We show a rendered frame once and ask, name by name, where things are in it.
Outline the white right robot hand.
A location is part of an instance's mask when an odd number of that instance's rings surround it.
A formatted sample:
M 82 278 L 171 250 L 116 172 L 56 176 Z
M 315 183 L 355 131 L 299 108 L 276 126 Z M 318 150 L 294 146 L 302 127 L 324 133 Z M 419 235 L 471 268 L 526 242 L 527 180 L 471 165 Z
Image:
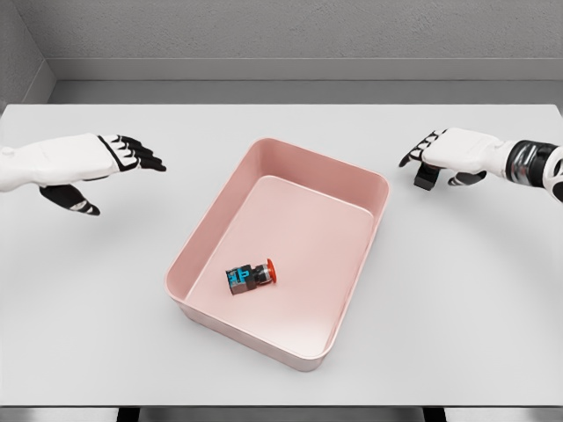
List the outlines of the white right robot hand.
M 418 142 L 399 162 L 417 161 L 455 172 L 448 184 L 469 186 L 489 173 L 505 178 L 505 166 L 513 144 L 495 136 L 451 127 L 435 130 Z

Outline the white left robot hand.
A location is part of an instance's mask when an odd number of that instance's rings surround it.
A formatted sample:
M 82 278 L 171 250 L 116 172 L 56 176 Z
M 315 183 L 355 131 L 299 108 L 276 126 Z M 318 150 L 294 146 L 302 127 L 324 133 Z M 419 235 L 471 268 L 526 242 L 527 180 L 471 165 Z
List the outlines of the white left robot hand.
M 75 135 L 36 142 L 30 146 L 32 182 L 47 200 L 69 211 L 100 215 L 73 186 L 135 169 L 165 172 L 163 161 L 135 138 L 125 135 Z

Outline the pink rectangular basket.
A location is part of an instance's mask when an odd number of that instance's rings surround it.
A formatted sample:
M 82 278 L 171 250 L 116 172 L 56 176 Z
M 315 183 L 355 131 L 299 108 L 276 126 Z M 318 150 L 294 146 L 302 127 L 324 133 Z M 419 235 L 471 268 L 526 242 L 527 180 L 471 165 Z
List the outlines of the pink rectangular basket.
M 195 322 L 314 370 L 333 347 L 389 194 L 376 172 L 258 140 L 172 262 L 165 289 Z M 230 292 L 227 270 L 268 258 L 275 284 Z

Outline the small black block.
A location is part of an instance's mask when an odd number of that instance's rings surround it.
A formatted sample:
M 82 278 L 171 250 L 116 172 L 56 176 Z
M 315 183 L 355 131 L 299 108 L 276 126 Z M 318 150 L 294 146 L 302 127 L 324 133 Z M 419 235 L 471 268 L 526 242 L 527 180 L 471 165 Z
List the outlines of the small black block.
M 413 184 L 421 189 L 430 191 L 435 187 L 440 168 L 430 164 L 421 163 L 414 177 Z

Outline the red-button industrial switch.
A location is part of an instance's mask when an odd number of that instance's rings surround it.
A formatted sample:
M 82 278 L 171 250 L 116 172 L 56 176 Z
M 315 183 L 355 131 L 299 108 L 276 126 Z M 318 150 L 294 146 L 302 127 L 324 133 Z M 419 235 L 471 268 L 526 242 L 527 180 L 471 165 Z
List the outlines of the red-button industrial switch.
M 258 286 L 276 283 L 277 275 L 273 261 L 268 258 L 265 264 L 255 267 L 251 265 L 239 266 L 225 272 L 230 292 L 239 295 Z

